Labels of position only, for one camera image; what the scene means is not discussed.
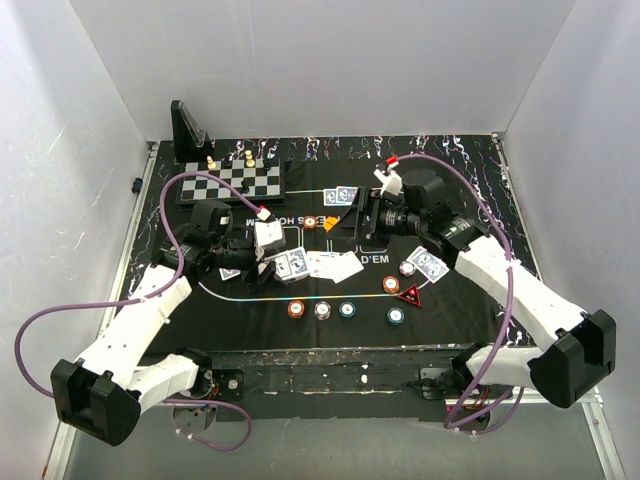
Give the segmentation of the pink blue chip stack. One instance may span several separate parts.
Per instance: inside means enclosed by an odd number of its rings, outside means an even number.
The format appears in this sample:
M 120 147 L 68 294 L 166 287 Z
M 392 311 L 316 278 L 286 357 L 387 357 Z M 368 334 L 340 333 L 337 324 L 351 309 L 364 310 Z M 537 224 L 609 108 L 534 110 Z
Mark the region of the pink blue chip stack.
M 331 305 L 326 301 L 319 301 L 314 305 L 314 316 L 318 320 L 328 320 L 331 316 L 331 311 Z

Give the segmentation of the green blue chip stack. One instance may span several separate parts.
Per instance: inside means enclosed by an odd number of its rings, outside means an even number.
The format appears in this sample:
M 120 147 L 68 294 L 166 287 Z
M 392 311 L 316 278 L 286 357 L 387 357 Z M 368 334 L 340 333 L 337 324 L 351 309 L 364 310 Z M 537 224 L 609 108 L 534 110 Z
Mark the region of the green blue chip stack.
M 356 307 L 352 302 L 342 302 L 339 306 L 339 315 L 342 318 L 350 319 L 356 314 Z

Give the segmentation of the red black triangular all-in marker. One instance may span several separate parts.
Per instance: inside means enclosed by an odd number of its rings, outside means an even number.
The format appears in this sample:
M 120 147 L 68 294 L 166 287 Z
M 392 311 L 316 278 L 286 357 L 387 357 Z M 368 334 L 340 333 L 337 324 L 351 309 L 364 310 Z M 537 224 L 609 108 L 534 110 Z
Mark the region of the red black triangular all-in marker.
M 411 287 L 407 288 L 406 290 L 402 291 L 401 293 L 399 293 L 397 295 L 397 298 L 401 301 L 404 301 L 410 305 L 416 306 L 416 307 L 421 307 L 422 303 L 421 303 L 421 299 L 420 299 L 420 295 L 419 295 L 419 287 L 417 285 L 412 285 Z

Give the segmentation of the orange red chip stack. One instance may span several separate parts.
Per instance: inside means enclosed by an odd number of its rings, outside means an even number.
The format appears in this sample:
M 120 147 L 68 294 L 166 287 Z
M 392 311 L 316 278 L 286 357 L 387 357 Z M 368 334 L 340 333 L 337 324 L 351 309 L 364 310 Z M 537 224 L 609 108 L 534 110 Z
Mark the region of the orange red chip stack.
M 300 300 L 293 300 L 287 306 L 287 315 L 292 319 L 300 319 L 304 316 L 305 305 Z

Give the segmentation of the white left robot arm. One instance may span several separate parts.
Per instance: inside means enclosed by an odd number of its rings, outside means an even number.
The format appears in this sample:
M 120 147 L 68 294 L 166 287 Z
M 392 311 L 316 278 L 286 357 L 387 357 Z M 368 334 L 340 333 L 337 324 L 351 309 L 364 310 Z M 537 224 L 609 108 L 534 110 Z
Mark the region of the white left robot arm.
M 153 365 L 139 362 L 201 279 L 219 268 L 259 271 L 267 245 L 281 241 L 283 234 L 267 208 L 255 214 L 253 232 L 235 239 L 231 207 L 205 200 L 196 204 L 189 223 L 169 231 L 143 274 L 134 303 L 122 307 L 76 360 L 61 360 L 53 368 L 52 391 L 63 423 L 118 446 L 156 404 L 176 394 L 192 403 L 214 396 L 212 360 L 201 351 L 181 348 Z

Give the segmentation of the yellow big blind button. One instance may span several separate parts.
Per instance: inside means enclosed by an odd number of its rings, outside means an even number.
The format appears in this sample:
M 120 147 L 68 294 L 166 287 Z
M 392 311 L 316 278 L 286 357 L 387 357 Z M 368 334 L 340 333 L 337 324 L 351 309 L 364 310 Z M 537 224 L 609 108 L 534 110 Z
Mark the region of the yellow big blind button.
M 323 223 L 323 227 L 326 232 L 329 232 L 335 225 L 338 223 L 339 219 L 337 217 L 326 217 Z

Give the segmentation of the orange chips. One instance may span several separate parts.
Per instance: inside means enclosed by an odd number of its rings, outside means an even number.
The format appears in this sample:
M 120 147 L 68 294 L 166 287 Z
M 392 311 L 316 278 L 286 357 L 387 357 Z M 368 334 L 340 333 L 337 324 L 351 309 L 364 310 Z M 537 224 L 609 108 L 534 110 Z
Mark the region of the orange chips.
M 317 227 L 318 220 L 314 216 L 305 216 L 303 219 L 303 227 L 306 230 L 313 230 Z
M 400 289 L 399 280 L 394 276 L 386 276 L 383 279 L 382 287 L 385 293 L 395 294 Z

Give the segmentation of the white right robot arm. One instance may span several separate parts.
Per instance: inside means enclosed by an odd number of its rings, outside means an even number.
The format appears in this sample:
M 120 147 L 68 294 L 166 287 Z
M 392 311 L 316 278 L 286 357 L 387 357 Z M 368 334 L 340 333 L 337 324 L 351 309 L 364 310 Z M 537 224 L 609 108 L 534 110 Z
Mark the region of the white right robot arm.
M 418 238 L 423 250 L 414 264 L 427 278 L 457 272 L 513 314 L 534 340 L 531 348 L 476 344 L 453 360 L 451 372 L 439 378 L 442 385 L 469 398 L 490 385 L 530 388 L 568 408 L 614 371 L 616 323 L 608 313 L 586 312 L 508 257 L 484 226 L 451 208 L 434 171 L 375 175 L 381 189 L 358 188 L 329 237 L 374 247 L 394 236 Z

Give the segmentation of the green chips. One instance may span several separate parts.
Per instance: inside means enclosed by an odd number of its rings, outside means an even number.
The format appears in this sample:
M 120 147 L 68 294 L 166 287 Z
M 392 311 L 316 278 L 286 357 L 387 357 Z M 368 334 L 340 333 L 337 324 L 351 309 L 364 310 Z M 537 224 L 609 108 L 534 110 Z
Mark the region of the green chips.
M 405 314 L 401 308 L 390 308 L 386 314 L 387 322 L 392 326 L 399 326 L 405 320 Z

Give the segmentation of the blue playing card box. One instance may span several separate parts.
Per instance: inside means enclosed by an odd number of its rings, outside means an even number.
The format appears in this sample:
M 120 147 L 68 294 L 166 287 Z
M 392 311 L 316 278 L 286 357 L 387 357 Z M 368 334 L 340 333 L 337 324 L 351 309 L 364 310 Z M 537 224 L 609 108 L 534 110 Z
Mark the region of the blue playing card box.
M 292 283 L 310 275 L 310 265 L 304 247 L 287 250 L 269 258 L 275 266 L 275 277 L 285 283 Z

